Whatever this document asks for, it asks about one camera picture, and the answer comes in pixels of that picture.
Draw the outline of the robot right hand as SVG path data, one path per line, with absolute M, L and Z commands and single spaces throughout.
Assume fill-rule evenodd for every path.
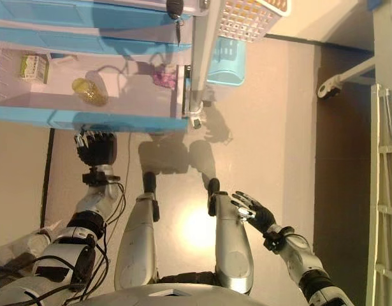
M 231 203 L 236 206 L 238 216 L 265 236 L 268 229 L 275 224 L 273 214 L 260 202 L 244 192 L 236 191 L 231 197 Z

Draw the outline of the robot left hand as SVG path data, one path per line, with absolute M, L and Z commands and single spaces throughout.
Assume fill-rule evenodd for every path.
M 112 165 L 117 158 L 117 137 L 114 133 L 81 130 L 74 136 L 76 151 L 87 166 Z

